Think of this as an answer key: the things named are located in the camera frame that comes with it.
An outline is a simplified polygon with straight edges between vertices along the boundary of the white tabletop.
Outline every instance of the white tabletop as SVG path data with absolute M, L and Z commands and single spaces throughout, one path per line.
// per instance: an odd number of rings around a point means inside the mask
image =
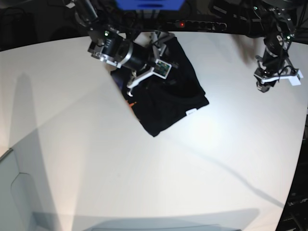
M 210 105 L 156 138 L 87 53 L 89 38 L 0 53 L 9 146 L 51 229 L 275 230 L 304 131 L 308 47 L 289 52 L 302 85 L 263 94 L 253 76 L 262 39 L 176 35 Z

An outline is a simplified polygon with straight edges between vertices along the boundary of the garment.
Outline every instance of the garment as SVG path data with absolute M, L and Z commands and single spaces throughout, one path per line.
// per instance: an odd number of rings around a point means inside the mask
M 130 97 L 126 85 L 131 71 L 122 67 L 111 73 L 137 119 L 153 137 L 190 112 L 209 104 L 177 38 L 169 40 L 166 45 L 169 54 L 162 59 L 179 65 L 171 69 L 166 80 L 156 76 L 147 78 L 133 89 Z

